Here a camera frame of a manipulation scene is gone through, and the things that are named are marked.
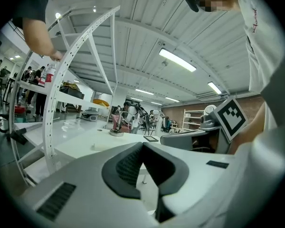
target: cap brim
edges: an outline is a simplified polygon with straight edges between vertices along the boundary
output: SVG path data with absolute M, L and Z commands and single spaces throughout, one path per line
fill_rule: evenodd
M 196 1 L 195 0 L 185 0 L 188 4 L 188 6 L 194 11 L 194 12 L 198 12 L 199 11 L 199 8 L 196 4 Z

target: shelving rack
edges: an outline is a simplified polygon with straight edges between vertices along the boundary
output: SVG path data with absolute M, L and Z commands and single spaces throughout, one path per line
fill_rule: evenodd
M 189 128 L 185 128 L 184 127 L 184 124 L 187 124 L 187 125 L 194 125 L 194 126 L 200 126 L 200 123 L 196 123 L 196 122 L 193 122 L 191 119 L 197 119 L 199 122 L 200 122 L 200 116 L 191 116 L 191 114 L 203 114 L 204 113 L 204 110 L 187 110 L 186 109 L 184 110 L 184 118 L 183 118 L 183 121 L 182 121 L 182 128 L 183 130 L 186 130 L 186 131 L 192 131 L 192 129 L 189 129 Z
M 49 27 L 48 31 L 50 31 L 55 25 L 59 26 L 61 36 L 63 39 L 63 42 L 67 48 L 66 53 L 64 54 L 61 62 L 59 63 L 55 76 L 53 78 L 53 81 L 51 85 L 48 88 L 42 88 L 39 86 L 31 85 L 28 83 L 25 83 L 21 81 L 21 76 L 27 66 L 29 66 L 30 62 L 32 61 L 31 56 L 33 54 L 32 51 L 29 51 L 27 54 L 27 58 L 20 70 L 20 73 L 18 74 L 18 78 L 15 81 L 14 85 L 14 90 L 11 94 L 11 100 L 10 100 L 10 108 L 9 108 L 9 131 L 10 133 L 14 131 L 15 129 L 15 123 L 14 123 L 14 104 L 16 102 L 16 95 L 19 90 L 19 87 L 26 88 L 29 90 L 33 90 L 35 92 L 45 94 L 47 95 L 46 103 L 45 103 L 45 111 L 44 111 L 44 116 L 43 116 L 43 124 L 42 124 L 42 131 L 40 131 L 40 135 L 42 135 L 42 143 L 40 143 L 38 146 L 35 146 L 35 149 L 31 150 L 27 155 L 32 154 L 36 150 L 41 150 L 44 153 L 44 157 L 32 164 L 31 166 L 26 168 L 26 171 L 24 170 L 22 166 L 22 160 L 24 159 L 23 157 L 19 157 L 18 153 L 18 148 L 17 148 L 17 143 L 11 139 L 11 146 L 14 154 L 14 158 L 16 160 L 17 167 L 21 173 L 22 178 L 27 184 L 34 185 L 34 183 L 28 178 L 29 175 L 29 169 L 33 168 L 34 166 L 38 166 L 40 168 L 40 171 L 42 171 L 45 175 L 50 175 L 57 171 L 59 169 L 59 163 L 57 163 L 56 158 L 55 158 L 55 151 L 54 151 L 54 143 L 52 139 L 53 135 L 53 117 L 54 117 L 54 112 L 56 110 L 56 104 L 58 101 L 60 102 L 65 102 L 65 103 L 72 103 L 76 105 L 85 105 L 93 108 L 102 108 L 102 109 L 107 109 L 107 107 L 100 106 L 98 104 L 94 104 L 89 101 L 85 101 L 67 94 L 64 94 L 59 91 L 60 85 L 62 83 L 62 80 L 64 78 L 64 75 L 67 72 L 68 67 L 70 66 L 70 63 L 72 62 L 74 56 L 76 53 L 79 51 L 81 46 L 87 42 L 87 45 L 89 47 L 89 50 L 92 54 L 92 57 L 95 61 L 95 64 L 97 65 L 97 68 L 106 83 L 109 91 L 112 94 L 112 99 L 116 91 L 117 87 L 117 73 L 116 73 L 116 60 L 115 60 L 115 33 L 114 33 L 114 27 L 115 27 L 115 13 L 120 9 L 120 6 L 115 7 L 109 11 L 107 11 L 105 14 L 101 15 L 98 17 L 96 20 L 94 20 L 89 26 L 86 27 L 86 29 L 75 39 L 75 41 L 72 43 L 72 45 L 68 44 L 68 41 L 66 40 L 66 36 L 63 32 L 63 28 L 61 26 L 61 20 L 67 18 L 70 16 L 73 12 L 72 10 L 69 10 L 66 12 L 62 17 L 56 19 L 54 23 Z M 103 69 L 102 63 L 100 61 L 94 39 L 93 39 L 93 31 L 98 28 L 106 19 L 110 18 L 110 29 L 111 29 L 111 48 L 112 48 L 112 57 L 113 57 L 113 65 L 114 65 L 114 73 L 115 73 L 115 80 L 116 80 L 116 85 L 115 88 L 112 89 L 109 81 L 105 75 L 105 71 Z

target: brick wall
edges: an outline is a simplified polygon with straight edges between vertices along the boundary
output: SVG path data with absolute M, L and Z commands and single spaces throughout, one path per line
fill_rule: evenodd
M 261 107 L 262 103 L 264 102 L 263 98 L 260 95 L 239 98 L 237 102 L 244 110 L 249 122 L 251 122 L 254 117 L 256 116 L 259 108 Z M 163 108 L 163 112 L 166 116 L 169 117 L 170 120 L 176 121 L 178 127 L 182 127 L 183 117 L 184 117 L 184 110 L 204 110 L 207 105 L 220 105 L 222 101 L 216 102 L 208 102 L 208 103 L 201 103 L 201 104 L 190 104 L 190 105 L 183 105 L 183 106 L 175 106 L 175 107 L 167 107 Z M 198 126 L 188 124 L 184 126 L 185 128 L 196 129 Z

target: hair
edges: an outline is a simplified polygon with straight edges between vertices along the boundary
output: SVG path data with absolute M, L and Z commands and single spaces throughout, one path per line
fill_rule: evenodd
M 123 105 L 124 105 L 124 107 L 126 107 L 126 106 L 130 106 L 131 104 L 126 101 Z

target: wheel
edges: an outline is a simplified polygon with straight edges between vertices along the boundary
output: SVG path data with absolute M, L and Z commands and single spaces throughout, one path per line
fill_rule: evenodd
M 6 120 L 6 114 L 0 114 L 0 132 L 6 133 L 9 130 L 9 122 Z

